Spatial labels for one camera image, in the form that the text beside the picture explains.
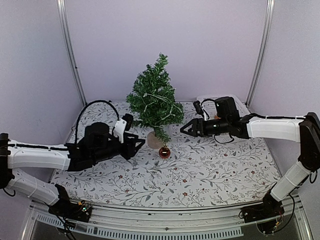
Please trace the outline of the white plastic basket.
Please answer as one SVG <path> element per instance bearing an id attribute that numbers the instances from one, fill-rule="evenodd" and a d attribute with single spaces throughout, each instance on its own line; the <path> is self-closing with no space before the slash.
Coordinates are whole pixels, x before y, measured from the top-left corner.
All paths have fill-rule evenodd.
<path id="1" fill-rule="evenodd" d="M 240 131 L 236 128 L 236 124 L 247 112 L 241 113 L 238 109 L 236 97 L 203 96 L 198 97 L 197 101 L 203 110 L 202 119 L 207 137 L 213 137 L 219 144 L 232 143 L 238 139 L 237 134 Z"/>

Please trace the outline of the red ball ornament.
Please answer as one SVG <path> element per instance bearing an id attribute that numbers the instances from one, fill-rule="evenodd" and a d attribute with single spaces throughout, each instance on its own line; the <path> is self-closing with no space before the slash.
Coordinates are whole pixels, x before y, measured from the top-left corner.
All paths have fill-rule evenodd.
<path id="1" fill-rule="evenodd" d="M 159 149 L 158 154 L 162 159 L 168 159 L 171 155 L 171 150 L 169 149 L 169 147 L 167 145 L 164 144 Z"/>

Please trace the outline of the small green christmas tree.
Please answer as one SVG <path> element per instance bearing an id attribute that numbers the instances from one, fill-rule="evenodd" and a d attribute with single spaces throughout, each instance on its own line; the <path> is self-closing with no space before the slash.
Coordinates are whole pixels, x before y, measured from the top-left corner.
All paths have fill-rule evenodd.
<path id="1" fill-rule="evenodd" d="M 168 64 L 168 56 L 159 53 L 155 63 L 147 64 L 146 69 L 137 75 L 126 96 L 131 112 L 138 116 L 133 125 L 152 129 L 162 145 L 171 141 L 165 127 L 181 124 L 184 120 L 184 107 L 175 99 L 176 89 L 166 70 Z"/>

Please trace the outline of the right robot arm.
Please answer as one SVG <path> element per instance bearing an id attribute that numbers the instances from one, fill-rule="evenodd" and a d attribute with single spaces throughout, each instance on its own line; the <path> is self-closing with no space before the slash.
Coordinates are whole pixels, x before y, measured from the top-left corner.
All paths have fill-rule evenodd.
<path id="1" fill-rule="evenodd" d="M 262 116 L 256 113 L 240 116 L 233 97 L 213 100 L 216 119 L 209 119 L 202 102 L 193 106 L 201 117 L 190 120 L 180 132 L 192 137 L 216 137 L 229 134 L 239 139 L 278 139 L 300 144 L 297 162 L 263 197 L 258 213 L 269 218 L 278 210 L 278 204 L 304 180 L 320 168 L 320 120 L 316 113 L 304 116 Z"/>

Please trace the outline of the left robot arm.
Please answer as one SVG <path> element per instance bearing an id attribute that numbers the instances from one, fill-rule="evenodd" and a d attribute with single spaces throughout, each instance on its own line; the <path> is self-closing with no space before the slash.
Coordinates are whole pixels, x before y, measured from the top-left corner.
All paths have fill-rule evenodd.
<path id="1" fill-rule="evenodd" d="M 100 162 L 121 156 L 126 160 L 134 157 L 145 140 L 129 133 L 134 122 L 131 114 L 120 117 L 115 111 L 113 128 L 103 122 L 95 122 L 84 129 L 82 139 L 78 138 L 79 115 L 74 130 L 74 142 L 60 145 L 39 145 L 18 142 L 7 133 L 0 135 L 0 187 L 11 189 L 37 199 L 55 209 L 63 216 L 74 213 L 66 189 L 51 185 L 22 171 L 22 168 L 46 168 L 67 172 L 90 169 Z"/>

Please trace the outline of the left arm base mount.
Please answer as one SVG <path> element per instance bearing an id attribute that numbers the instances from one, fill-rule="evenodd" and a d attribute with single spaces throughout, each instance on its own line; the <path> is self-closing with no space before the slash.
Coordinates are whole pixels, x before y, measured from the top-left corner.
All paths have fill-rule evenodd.
<path id="1" fill-rule="evenodd" d="M 48 212 L 61 218 L 88 223 L 92 214 L 92 205 L 84 200 L 72 203 L 59 199 L 54 205 L 49 205 Z"/>

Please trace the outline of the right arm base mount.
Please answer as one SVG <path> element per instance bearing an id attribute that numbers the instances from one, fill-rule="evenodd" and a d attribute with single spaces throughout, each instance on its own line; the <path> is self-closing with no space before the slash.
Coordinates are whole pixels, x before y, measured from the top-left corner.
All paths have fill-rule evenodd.
<path id="1" fill-rule="evenodd" d="M 264 203 L 242 207 L 238 214 L 245 223 L 256 222 L 257 229 L 264 235 L 274 234 L 284 218 L 282 203 L 268 207 Z"/>

